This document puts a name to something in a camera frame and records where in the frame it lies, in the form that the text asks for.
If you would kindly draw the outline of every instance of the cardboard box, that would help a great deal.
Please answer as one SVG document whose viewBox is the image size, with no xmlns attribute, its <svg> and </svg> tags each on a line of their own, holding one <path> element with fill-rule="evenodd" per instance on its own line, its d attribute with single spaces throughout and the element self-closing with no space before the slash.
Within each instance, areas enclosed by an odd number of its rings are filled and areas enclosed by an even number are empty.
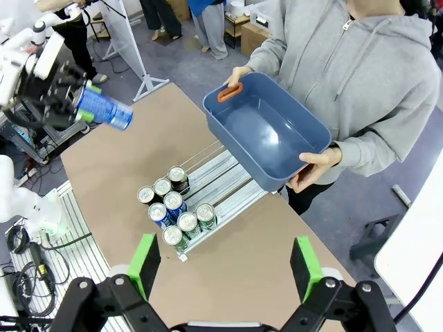
<svg viewBox="0 0 443 332">
<path fill-rule="evenodd" d="M 269 33 L 266 30 L 251 23 L 242 25 L 242 54 L 250 56 L 268 38 Z"/>
<path fill-rule="evenodd" d="M 190 19 L 188 0 L 167 0 L 179 21 Z"/>
</svg>

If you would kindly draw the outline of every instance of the gray pants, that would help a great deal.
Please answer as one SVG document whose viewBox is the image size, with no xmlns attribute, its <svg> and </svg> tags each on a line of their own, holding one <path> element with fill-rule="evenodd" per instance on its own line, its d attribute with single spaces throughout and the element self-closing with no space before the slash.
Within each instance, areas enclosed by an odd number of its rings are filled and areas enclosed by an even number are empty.
<svg viewBox="0 0 443 332">
<path fill-rule="evenodd" d="M 210 54 L 217 60 L 228 56 L 228 50 L 223 40 L 224 8 L 223 4 L 208 6 L 194 18 L 195 30 L 203 46 L 210 47 Z"/>
</svg>

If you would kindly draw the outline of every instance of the blue can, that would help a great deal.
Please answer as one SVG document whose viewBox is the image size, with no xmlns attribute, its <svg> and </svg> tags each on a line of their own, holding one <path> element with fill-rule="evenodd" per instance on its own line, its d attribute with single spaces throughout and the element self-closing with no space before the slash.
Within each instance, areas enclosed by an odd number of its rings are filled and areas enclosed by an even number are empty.
<svg viewBox="0 0 443 332">
<path fill-rule="evenodd" d="M 165 207 L 177 222 L 179 215 L 188 211 L 188 207 L 178 192 L 168 192 L 163 199 Z"/>
<path fill-rule="evenodd" d="M 152 204 L 147 213 L 150 219 L 162 230 L 177 224 L 177 221 L 174 220 L 174 217 L 169 213 L 162 203 Z"/>
<path fill-rule="evenodd" d="M 107 123 L 119 130 L 125 130 L 132 121 L 131 107 L 87 87 L 83 88 L 77 108 L 82 119 Z"/>
</svg>

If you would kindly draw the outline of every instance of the hand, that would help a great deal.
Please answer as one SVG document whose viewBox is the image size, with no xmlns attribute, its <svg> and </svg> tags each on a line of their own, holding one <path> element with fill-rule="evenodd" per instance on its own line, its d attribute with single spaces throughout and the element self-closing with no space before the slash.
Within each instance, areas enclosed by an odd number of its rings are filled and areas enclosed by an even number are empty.
<svg viewBox="0 0 443 332">
<path fill-rule="evenodd" d="M 251 67 L 243 66 L 243 67 L 235 67 L 233 69 L 233 74 L 229 76 L 229 78 L 224 82 L 224 85 L 228 83 L 228 88 L 233 88 L 237 85 L 241 76 L 245 76 L 247 73 L 254 71 Z"/>
<path fill-rule="evenodd" d="M 31 45 L 26 47 L 24 51 L 27 52 L 28 54 L 34 54 L 35 52 L 37 52 L 37 47 L 36 45 Z"/>
<path fill-rule="evenodd" d="M 311 165 L 308 165 L 300 173 L 296 174 L 287 183 L 287 186 L 292 188 L 297 194 L 302 192 L 317 181 L 329 168 L 341 162 L 342 156 L 339 147 L 330 147 L 322 154 L 301 154 L 300 160 Z"/>
</svg>

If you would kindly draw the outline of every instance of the brown table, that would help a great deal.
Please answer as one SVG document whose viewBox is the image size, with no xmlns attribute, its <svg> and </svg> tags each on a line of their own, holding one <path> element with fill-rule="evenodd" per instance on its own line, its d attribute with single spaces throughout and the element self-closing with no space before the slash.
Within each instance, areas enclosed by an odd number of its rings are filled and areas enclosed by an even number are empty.
<svg viewBox="0 0 443 332">
<path fill-rule="evenodd" d="M 289 258 L 294 237 L 311 239 L 323 266 L 354 281 L 279 195 L 267 194 L 181 262 L 136 199 L 167 169 L 216 141 L 204 114 L 174 84 L 134 104 L 121 132 L 102 125 L 62 154 L 84 218 L 110 266 L 127 264 L 143 233 L 162 256 L 150 303 L 165 322 L 261 321 L 280 328 L 300 304 Z M 328 322 L 322 331 L 342 331 Z"/>
</svg>

